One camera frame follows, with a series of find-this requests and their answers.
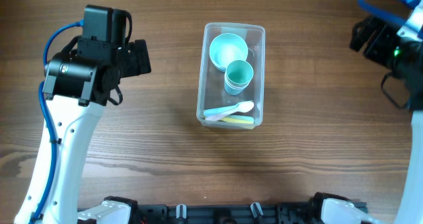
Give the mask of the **light blue fork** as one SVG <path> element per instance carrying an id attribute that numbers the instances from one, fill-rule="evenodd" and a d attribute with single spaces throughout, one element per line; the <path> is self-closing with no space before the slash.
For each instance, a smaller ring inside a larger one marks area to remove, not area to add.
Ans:
<path id="1" fill-rule="evenodd" d="M 249 123 L 254 123 L 254 118 L 250 116 L 230 115 L 229 118 L 236 119 L 236 120 L 244 120 Z"/>
<path id="2" fill-rule="evenodd" d="M 211 109 L 207 109 L 207 110 L 204 110 L 203 112 L 202 112 L 202 116 L 203 117 L 208 117 L 208 116 L 212 116 L 212 115 L 214 115 L 214 114 L 218 114 L 218 113 L 220 113 L 220 112 L 224 112 L 224 111 L 226 111 L 226 110 L 230 110 L 230 109 L 232 109 L 232 108 L 234 108 L 235 107 L 235 105 L 232 105 L 232 106 L 224 106 L 224 107 L 219 107 L 219 108 L 211 108 Z"/>

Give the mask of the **teal plastic bowl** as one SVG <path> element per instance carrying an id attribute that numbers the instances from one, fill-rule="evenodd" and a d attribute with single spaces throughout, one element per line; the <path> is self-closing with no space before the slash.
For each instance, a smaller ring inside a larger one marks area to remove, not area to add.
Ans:
<path id="1" fill-rule="evenodd" d="M 225 33 L 216 36 L 209 49 L 211 62 L 215 67 L 225 72 L 228 65 L 233 61 L 246 61 L 248 56 L 247 43 L 238 35 L 233 33 Z"/>

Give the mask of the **clear plastic container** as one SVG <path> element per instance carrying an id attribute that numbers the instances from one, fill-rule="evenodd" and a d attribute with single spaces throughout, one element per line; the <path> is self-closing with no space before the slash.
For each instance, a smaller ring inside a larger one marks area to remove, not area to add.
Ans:
<path id="1" fill-rule="evenodd" d="M 205 26 L 196 109 L 203 126 L 251 130 L 262 123 L 265 47 L 262 26 Z"/>

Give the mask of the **blue plastic cup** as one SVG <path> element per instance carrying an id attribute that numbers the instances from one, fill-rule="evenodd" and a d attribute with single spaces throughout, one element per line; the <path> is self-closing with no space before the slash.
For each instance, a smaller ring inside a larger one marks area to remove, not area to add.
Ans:
<path id="1" fill-rule="evenodd" d="M 233 85 L 230 85 L 228 83 L 224 84 L 225 92 L 232 96 L 237 96 L 238 94 L 242 93 L 247 87 L 248 85 L 242 87 L 234 87 Z"/>

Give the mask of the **green plastic cup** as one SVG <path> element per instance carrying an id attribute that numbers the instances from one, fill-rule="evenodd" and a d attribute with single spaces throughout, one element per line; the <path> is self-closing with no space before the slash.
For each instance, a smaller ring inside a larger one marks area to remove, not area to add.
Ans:
<path id="1" fill-rule="evenodd" d="M 254 69 L 247 61 L 235 60 L 227 66 L 225 76 L 236 83 L 246 83 L 254 77 Z"/>

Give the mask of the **yellow plastic fork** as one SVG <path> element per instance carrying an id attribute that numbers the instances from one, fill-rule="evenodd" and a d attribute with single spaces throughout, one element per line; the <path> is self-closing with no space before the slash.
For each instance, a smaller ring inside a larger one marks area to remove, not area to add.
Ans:
<path id="1" fill-rule="evenodd" d="M 253 123 L 246 122 L 244 120 L 236 120 L 236 119 L 232 119 L 232 118 L 229 118 L 229 117 L 222 118 L 221 121 L 222 122 L 229 122 L 229 123 L 236 123 L 236 124 L 253 124 Z"/>

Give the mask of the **white plastic spoon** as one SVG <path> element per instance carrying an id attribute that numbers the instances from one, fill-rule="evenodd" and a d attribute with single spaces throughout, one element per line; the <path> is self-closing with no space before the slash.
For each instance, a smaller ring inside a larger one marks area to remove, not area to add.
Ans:
<path id="1" fill-rule="evenodd" d="M 242 113 L 246 113 L 249 112 L 250 110 L 252 110 L 254 107 L 254 102 L 253 101 L 244 101 L 244 102 L 239 102 L 238 104 L 235 105 L 234 108 L 230 109 L 230 110 L 226 110 L 224 112 L 220 112 L 218 114 L 214 114 L 212 116 L 208 116 L 206 117 L 207 121 L 218 121 L 228 115 L 234 114 L 236 112 L 242 112 Z"/>

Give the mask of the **pink plastic cup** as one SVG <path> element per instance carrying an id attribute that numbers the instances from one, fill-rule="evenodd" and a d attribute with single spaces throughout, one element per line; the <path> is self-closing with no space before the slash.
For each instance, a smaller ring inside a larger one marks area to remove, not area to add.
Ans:
<path id="1" fill-rule="evenodd" d="M 232 80 L 230 80 L 230 78 L 228 76 L 225 76 L 225 84 L 229 87 L 233 87 L 235 89 L 245 89 L 249 84 L 250 84 L 251 80 L 248 80 L 246 83 L 236 83 Z"/>

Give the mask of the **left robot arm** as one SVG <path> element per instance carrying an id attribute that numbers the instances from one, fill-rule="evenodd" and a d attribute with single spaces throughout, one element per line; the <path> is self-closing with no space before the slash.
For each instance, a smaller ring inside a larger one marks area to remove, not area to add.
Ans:
<path id="1" fill-rule="evenodd" d="M 87 5 L 82 33 L 54 57 L 44 56 L 38 99 L 44 117 L 40 148 L 16 223 L 145 223 L 135 200 L 106 197 L 77 209 L 93 132 L 107 104 L 122 103 L 120 81 L 151 72 L 145 40 L 131 40 L 129 12 Z"/>

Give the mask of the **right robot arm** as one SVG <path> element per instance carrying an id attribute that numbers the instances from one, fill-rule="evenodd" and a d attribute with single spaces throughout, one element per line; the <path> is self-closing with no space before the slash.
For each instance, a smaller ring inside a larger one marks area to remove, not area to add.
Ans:
<path id="1" fill-rule="evenodd" d="M 412 113 L 412 144 L 403 195 L 395 223 L 422 222 L 422 37 L 406 28 L 397 28 L 369 16 L 352 29 L 350 48 L 389 71 L 383 80 L 402 80 L 408 100 L 397 108 Z M 309 200 L 308 221 L 321 223 L 378 223 L 378 219 L 358 208 L 351 200 L 318 192 Z"/>

